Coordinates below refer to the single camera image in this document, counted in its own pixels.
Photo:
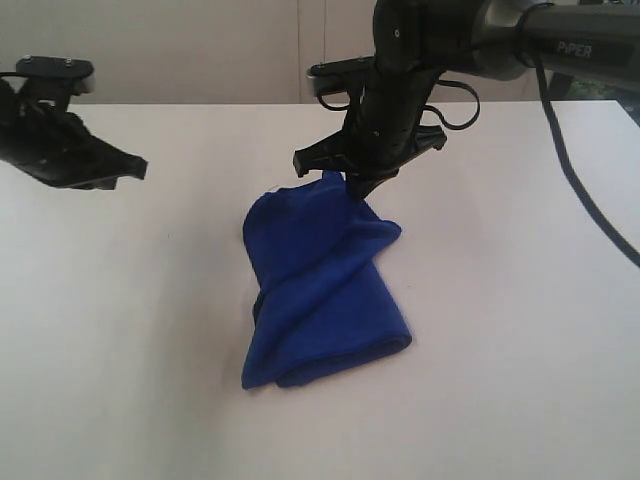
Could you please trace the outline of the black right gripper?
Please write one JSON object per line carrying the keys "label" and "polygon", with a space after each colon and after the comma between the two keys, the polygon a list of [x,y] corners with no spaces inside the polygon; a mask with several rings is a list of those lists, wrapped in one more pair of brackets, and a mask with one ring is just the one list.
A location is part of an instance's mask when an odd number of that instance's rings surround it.
{"label": "black right gripper", "polygon": [[[440,77],[438,69],[391,72],[374,65],[364,84],[361,103],[346,134],[346,156],[355,167],[349,174],[349,196],[364,200],[394,179],[400,169],[423,153],[441,150],[447,136],[439,126],[420,121],[428,97]],[[299,178],[311,171],[350,172],[345,138],[338,131],[293,156]]]}

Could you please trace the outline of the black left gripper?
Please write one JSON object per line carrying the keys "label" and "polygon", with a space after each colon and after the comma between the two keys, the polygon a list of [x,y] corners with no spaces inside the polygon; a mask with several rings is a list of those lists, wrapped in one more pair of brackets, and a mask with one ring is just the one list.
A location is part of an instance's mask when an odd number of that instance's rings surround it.
{"label": "black left gripper", "polygon": [[93,138],[75,114],[19,96],[1,81],[1,160],[54,188],[115,190],[144,180],[148,162]]}

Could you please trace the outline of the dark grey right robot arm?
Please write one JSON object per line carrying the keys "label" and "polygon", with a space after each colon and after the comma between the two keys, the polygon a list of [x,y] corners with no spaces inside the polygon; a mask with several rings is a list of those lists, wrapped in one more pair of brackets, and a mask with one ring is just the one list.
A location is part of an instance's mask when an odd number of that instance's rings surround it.
{"label": "dark grey right robot arm", "polygon": [[446,143],[421,122],[439,79],[459,72],[510,81],[541,64],[620,88],[639,86],[639,10],[635,6],[549,1],[380,1],[374,52],[312,66],[317,97],[344,93],[341,129],[293,157],[299,176],[345,175],[364,198],[402,166]]}

